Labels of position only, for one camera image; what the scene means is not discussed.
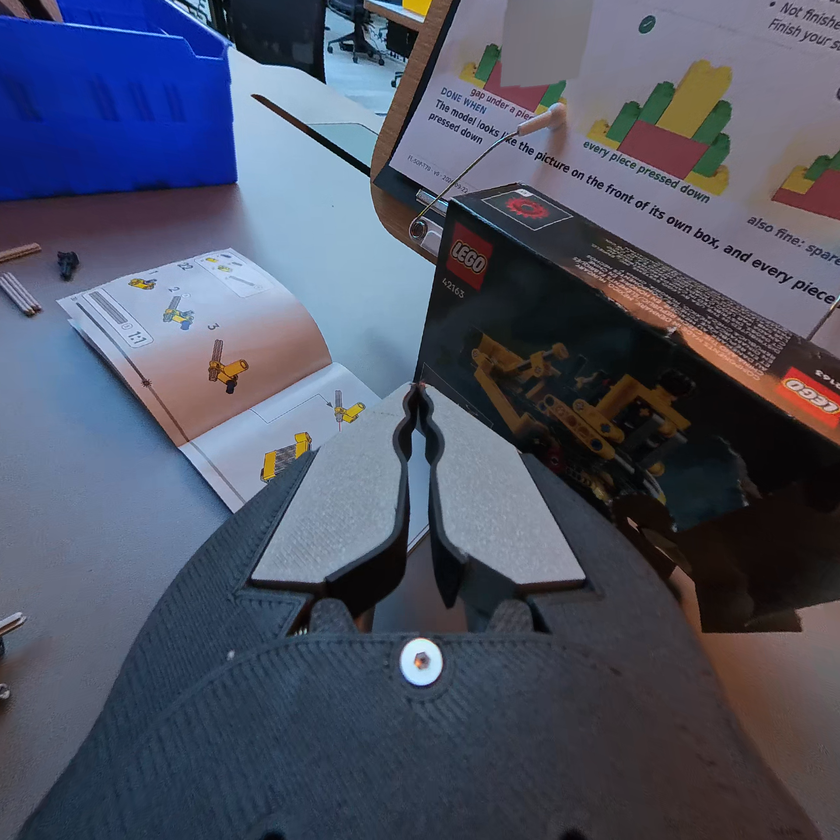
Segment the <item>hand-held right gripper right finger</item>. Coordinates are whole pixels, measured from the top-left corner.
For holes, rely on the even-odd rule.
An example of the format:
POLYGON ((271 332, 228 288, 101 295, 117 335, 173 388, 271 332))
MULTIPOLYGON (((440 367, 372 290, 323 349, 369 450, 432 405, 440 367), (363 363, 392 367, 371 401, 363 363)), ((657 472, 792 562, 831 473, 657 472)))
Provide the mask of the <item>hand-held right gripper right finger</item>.
POLYGON ((461 598, 494 611, 507 599, 582 587, 585 573, 517 448, 431 385, 417 394, 445 605, 461 598))

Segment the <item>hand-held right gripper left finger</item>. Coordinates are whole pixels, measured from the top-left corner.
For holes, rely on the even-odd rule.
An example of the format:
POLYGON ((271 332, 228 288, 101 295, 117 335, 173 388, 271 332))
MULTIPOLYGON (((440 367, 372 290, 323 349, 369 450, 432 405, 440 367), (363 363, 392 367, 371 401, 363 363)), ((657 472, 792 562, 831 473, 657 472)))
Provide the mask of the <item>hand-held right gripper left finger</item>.
POLYGON ((341 601, 358 617, 402 580, 410 525, 414 384, 398 387, 311 457, 250 575, 341 601))

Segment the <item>open lego instruction booklet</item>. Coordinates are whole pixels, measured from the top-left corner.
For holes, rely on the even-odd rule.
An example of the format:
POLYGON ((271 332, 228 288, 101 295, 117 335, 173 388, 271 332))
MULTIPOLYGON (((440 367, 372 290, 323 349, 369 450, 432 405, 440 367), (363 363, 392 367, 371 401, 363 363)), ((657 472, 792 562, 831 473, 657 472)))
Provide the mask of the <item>open lego instruction booklet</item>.
POLYGON ((332 361, 299 300, 232 248, 58 304, 231 512, 381 400, 332 361))

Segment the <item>black lego set box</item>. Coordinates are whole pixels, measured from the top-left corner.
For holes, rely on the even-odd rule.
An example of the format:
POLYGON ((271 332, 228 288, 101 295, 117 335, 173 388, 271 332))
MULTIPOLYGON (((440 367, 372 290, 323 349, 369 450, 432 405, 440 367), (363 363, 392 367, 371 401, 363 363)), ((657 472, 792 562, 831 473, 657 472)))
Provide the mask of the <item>black lego set box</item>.
POLYGON ((448 203, 415 379, 680 567, 703 632, 838 601, 838 358, 532 187, 448 203))

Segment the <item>grey lego axle bundle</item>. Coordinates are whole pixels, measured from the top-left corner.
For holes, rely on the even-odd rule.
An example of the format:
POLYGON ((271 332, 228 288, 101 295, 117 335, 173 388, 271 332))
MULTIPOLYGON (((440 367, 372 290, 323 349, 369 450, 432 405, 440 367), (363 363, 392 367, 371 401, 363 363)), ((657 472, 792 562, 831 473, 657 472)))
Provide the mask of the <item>grey lego axle bundle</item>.
POLYGON ((31 318, 43 311, 35 297, 11 273, 1 273, 1 290, 25 316, 31 318))

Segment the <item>blue plastic storage bin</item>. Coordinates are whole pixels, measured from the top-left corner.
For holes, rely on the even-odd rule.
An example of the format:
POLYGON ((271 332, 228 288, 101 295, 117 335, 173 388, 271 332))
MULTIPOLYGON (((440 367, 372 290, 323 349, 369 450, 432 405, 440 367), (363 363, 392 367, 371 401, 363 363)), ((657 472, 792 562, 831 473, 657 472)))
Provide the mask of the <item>blue plastic storage bin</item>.
POLYGON ((229 43, 169 2, 3 16, 2 201, 238 179, 229 43))

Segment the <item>dark chair back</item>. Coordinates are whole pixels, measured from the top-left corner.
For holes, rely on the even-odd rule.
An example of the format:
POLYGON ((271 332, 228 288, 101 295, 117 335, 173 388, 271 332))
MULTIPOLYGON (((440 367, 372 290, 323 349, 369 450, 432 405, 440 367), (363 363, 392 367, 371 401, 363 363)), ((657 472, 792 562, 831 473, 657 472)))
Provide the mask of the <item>dark chair back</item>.
POLYGON ((238 52, 266 66, 292 67, 324 82, 324 1, 230 1, 228 30, 238 52))

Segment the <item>black office chair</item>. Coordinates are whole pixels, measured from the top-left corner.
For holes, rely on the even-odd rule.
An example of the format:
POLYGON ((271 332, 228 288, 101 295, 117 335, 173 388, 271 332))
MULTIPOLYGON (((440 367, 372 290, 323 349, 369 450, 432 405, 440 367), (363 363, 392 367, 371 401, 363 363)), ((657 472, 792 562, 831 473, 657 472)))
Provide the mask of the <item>black office chair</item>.
POLYGON ((354 64, 357 64, 359 59, 363 57, 374 62, 377 66, 383 67, 385 59, 382 52, 375 48, 366 37, 366 28, 371 22, 371 14, 364 8, 364 2, 327 1, 326 6, 334 14, 350 21, 353 26, 347 35, 326 41, 326 52, 331 55, 337 48, 350 54, 354 64))

